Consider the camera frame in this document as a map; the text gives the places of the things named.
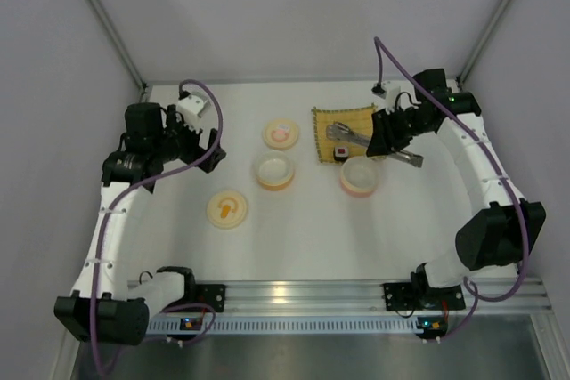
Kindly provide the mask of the sushi roll red centre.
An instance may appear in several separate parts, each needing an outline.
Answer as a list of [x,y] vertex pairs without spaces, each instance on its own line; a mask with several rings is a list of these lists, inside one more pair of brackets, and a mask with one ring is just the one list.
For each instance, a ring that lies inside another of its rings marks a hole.
[[335,162],[344,163],[350,158],[350,150],[347,146],[337,145],[333,149],[333,159]]

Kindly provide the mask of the metal tongs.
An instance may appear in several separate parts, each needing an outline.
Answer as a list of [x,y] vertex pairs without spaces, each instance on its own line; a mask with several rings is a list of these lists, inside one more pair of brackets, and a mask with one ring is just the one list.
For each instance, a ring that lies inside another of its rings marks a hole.
[[[356,133],[348,125],[340,122],[334,122],[332,125],[327,125],[326,136],[331,141],[352,143],[364,147],[365,149],[368,148],[371,141],[370,137]],[[406,150],[393,153],[388,155],[388,157],[417,168],[421,168],[424,162],[424,158],[421,155],[417,155]]]

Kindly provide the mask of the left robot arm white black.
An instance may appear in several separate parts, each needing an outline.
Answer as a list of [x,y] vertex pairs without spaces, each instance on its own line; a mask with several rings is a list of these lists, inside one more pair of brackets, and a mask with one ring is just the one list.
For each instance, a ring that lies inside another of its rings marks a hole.
[[208,101],[196,95],[166,108],[155,102],[132,104],[118,150],[102,166],[101,204],[92,243],[71,292],[56,299],[53,312],[79,341],[139,344],[150,319],[176,304],[195,303],[190,268],[157,269],[144,284],[129,288],[127,271],[145,207],[154,193],[150,177],[180,160],[209,173],[224,158],[211,130],[200,147],[199,123]]

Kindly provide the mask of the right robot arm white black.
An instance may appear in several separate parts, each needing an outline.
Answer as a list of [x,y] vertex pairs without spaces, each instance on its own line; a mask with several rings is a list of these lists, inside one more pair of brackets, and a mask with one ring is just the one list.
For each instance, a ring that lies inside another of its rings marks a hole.
[[377,83],[385,107],[372,114],[369,157],[401,154],[411,141],[433,133],[445,146],[468,194],[471,219],[452,247],[413,273],[423,294],[442,294],[474,273],[517,264],[526,275],[533,245],[546,220],[544,206],[529,202],[512,184],[485,130],[482,110],[470,92],[454,92],[442,69],[416,74],[407,107],[402,91]]

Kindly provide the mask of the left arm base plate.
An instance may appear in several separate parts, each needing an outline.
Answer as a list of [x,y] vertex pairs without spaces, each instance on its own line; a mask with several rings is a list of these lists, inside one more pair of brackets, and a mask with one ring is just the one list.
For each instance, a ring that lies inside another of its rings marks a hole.
[[198,283],[194,292],[194,303],[204,303],[215,312],[224,312],[226,285],[221,283]]

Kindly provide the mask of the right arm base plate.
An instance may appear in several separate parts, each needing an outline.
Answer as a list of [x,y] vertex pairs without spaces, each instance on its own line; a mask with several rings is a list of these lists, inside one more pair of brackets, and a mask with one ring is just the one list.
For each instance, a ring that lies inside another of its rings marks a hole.
[[411,281],[382,285],[388,311],[461,311],[466,308],[461,286],[431,288]]

